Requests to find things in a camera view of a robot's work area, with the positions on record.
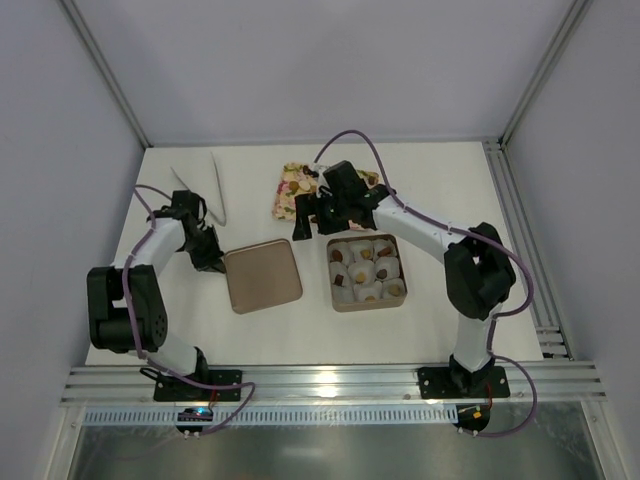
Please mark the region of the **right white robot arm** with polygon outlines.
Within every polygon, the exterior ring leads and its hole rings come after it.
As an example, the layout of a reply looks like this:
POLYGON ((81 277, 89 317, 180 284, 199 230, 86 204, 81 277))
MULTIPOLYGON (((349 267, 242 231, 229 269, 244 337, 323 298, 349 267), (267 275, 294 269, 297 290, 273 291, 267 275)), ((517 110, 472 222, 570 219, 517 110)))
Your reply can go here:
POLYGON ((482 223, 460 230, 428 219, 401 201, 392 188, 368 185, 348 161, 324 170, 314 192, 295 196, 296 241, 314 232, 330 235, 358 224, 394 235, 444 268, 446 295, 458 312, 457 339, 449 359, 449 382, 460 395, 488 391, 495 372, 491 343, 495 322, 516 275, 496 229, 482 223))

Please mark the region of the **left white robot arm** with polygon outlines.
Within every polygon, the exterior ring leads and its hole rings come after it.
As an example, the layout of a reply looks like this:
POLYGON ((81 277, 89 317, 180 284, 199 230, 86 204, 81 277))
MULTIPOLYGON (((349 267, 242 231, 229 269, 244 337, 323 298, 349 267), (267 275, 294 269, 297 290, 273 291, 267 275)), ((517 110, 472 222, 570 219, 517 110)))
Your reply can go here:
POLYGON ((176 253, 198 272, 226 272, 216 230, 208 225, 205 200, 176 190, 167 206, 147 210, 147 231, 125 256, 87 275, 91 344, 115 354, 134 354, 193 387, 208 382, 204 353, 169 332, 159 278, 176 253))

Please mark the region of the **metal tweezers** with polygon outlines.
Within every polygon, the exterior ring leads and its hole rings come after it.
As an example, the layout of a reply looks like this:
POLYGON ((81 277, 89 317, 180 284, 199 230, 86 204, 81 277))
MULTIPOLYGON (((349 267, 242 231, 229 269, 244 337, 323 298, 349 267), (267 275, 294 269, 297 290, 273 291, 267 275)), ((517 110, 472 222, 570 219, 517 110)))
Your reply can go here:
POLYGON ((222 179, 212 152, 207 160, 189 163, 187 166, 171 166, 170 171, 181 187, 195 192, 204 199, 206 216, 212 223, 225 227, 228 222, 222 179))

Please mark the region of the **tan square tin lid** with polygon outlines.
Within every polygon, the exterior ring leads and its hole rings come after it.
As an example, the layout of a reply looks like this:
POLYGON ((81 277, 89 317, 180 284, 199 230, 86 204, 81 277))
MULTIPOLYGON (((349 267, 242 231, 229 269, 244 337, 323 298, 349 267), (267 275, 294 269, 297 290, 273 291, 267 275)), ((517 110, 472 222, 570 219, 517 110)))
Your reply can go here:
POLYGON ((224 256, 232 310, 247 314, 299 300, 303 287, 291 244, 276 239, 224 256))

